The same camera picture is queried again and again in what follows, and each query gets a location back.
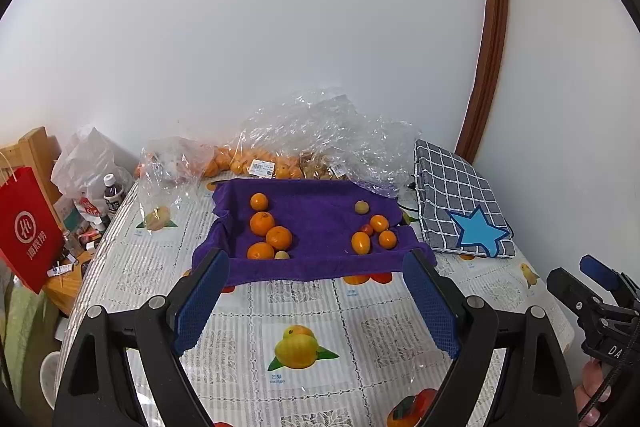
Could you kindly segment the dark plastic bottle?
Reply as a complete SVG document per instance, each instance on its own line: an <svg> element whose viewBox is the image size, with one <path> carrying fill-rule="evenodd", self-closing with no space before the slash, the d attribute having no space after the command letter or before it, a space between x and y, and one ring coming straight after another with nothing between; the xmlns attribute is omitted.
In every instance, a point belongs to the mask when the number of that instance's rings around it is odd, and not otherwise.
<svg viewBox="0 0 640 427"><path fill-rule="evenodd" d="M103 199L107 207L107 211L114 215L125 199L125 191L122 184L119 183L114 173L107 173L103 177L104 193Z"/></svg>

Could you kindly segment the large orange mandarin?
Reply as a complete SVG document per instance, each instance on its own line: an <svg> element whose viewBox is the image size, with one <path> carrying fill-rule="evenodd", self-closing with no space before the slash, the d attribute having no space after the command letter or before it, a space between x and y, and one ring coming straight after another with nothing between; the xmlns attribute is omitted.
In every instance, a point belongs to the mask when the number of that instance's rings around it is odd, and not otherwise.
<svg viewBox="0 0 640 427"><path fill-rule="evenodd" d="M265 240L275 251L287 251L293 243L293 235L289 229L277 225L267 232Z"/></svg>

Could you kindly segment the red paper bag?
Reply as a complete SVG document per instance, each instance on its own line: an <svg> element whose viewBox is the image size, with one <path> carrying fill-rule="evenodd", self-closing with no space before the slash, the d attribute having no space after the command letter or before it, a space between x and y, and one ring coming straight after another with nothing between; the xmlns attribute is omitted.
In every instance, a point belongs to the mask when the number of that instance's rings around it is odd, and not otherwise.
<svg viewBox="0 0 640 427"><path fill-rule="evenodd" d="M63 234L30 167L1 185L1 258L24 286L39 294L62 253Z"/></svg>

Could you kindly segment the brown wooden door frame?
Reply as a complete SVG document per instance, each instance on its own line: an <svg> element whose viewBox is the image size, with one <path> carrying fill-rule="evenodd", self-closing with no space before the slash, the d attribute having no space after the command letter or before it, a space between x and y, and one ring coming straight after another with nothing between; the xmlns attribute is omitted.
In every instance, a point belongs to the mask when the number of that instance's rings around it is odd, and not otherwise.
<svg viewBox="0 0 640 427"><path fill-rule="evenodd" d="M502 65L510 0L486 0L473 87L456 154L473 162L482 143Z"/></svg>

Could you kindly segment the white plastic bag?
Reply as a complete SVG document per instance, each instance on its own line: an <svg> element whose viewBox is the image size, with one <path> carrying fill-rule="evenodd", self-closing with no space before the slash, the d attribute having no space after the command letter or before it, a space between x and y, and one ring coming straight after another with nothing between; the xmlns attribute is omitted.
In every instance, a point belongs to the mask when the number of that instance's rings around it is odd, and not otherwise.
<svg viewBox="0 0 640 427"><path fill-rule="evenodd" d="M132 174L116 161L113 144L98 129L86 126L62 148L51 181L65 198L74 202L85 198L101 212L107 212L103 178L109 173L114 174L125 191L134 183Z"/></svg>

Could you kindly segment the grey checked star cloth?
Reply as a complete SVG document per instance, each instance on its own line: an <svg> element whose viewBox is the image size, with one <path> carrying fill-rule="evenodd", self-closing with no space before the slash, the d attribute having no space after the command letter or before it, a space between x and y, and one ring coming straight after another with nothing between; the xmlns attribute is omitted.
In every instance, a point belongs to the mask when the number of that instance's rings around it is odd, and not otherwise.
<svg viewBox="0 0 640 427"><path fill-rule="evenodd" d="M509 259L512 230L488 181L463 158L424 140L414 146L421 230L433 251Z"/></svg>

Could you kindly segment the small clear plastic bag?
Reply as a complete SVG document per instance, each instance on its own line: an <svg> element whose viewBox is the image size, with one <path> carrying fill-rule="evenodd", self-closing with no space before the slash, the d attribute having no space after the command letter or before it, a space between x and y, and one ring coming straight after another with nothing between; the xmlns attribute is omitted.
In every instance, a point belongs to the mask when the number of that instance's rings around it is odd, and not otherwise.
<svg viewBox="0 0 640 427"><path fill-rule="evenodd" d="M179 210L198 193L216 152L213 144L181 136L149 141L137 169L140 228L149 233L175 228Z"/></svg>

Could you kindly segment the purple towel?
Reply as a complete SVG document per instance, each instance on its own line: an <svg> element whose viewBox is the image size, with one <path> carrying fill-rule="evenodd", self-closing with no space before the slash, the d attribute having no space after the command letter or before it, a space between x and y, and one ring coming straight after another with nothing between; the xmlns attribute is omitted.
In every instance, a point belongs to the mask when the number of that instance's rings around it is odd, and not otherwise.
<svg viewBox="0 0 640 427"><path fill-rule="evenodd" d="M250 198L256 193L267 196L268 211L277 225L293 234L288 260L246 257L250 245L260 241L250 231L250 217L254 215ZM373 241L367 255L352 250L352 234L367 221L354 210L360 200L370 205L371 215L381 215L390 222L397 237L394 248L384 249ZM437 263L431 248L419 242L413 228L402 222L395 199L349 181L233 179L217 186L213 202L215 220L204 242L195 248L192 265L196 267L211 249L221 249L229 256L230 286L400 272L402 260L413 249L422 251L430 265Z"/></svg>

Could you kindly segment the orange kumquat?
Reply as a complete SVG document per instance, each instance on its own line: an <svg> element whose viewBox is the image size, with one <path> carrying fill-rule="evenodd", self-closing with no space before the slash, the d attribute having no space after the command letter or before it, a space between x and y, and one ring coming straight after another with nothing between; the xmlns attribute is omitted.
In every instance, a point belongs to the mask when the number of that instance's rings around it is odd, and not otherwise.
<svg viewBox="0 0 640 427"><path fill-rule="evenodd" d="M352 234L350 246L352 246L352 250L355 254L360 256L367 255L371 250L370 236L366 232L358 231Z"/></svg>
<svg viewBox="0 0 640 427"><path fill-rule="evenodd" d="M370 218L370 225L375 233L382 233L390 228L390 222L382 215L374 215Z"/></svg>
<svg viewBox="0 0 640 427"><path fill-rule="evenodd" d="M397 236L393 231L385 230L378 233L378 245L390 251L397 246Z"/></svg>

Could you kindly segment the small red fruit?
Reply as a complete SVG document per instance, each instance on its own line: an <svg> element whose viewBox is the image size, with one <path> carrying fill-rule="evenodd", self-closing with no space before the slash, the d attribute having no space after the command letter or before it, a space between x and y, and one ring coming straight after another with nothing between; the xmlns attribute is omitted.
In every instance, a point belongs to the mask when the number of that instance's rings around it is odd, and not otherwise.
<svg viewBox="0 0 640 427"><path fill-rule="evenodd" d="M369 223L366 223L365 225L363 225L360 228L360 231L363 232L363 233L366 233L369 236L372 236L374 234L374 230L371 227L371 225L369 225Z"/></svg>

